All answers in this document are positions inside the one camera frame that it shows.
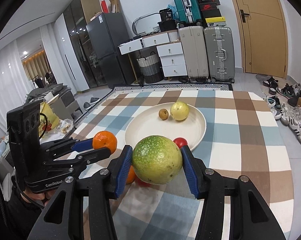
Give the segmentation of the left hand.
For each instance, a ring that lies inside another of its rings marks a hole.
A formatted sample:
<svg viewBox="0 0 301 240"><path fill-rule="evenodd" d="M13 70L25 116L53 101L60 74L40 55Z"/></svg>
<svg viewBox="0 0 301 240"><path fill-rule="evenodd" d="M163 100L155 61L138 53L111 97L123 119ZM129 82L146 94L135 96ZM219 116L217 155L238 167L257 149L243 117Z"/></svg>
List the left hand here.
<svg viewBox="0 0 301 240"><path fill-rule="evenodd" d="M33 193L30 189L25 189L24 194L32 199L33 201L39 203L39 201L42 202L44 206L48 204L52 196L54 195L56 190L46 191L40 194Z"/></svg>

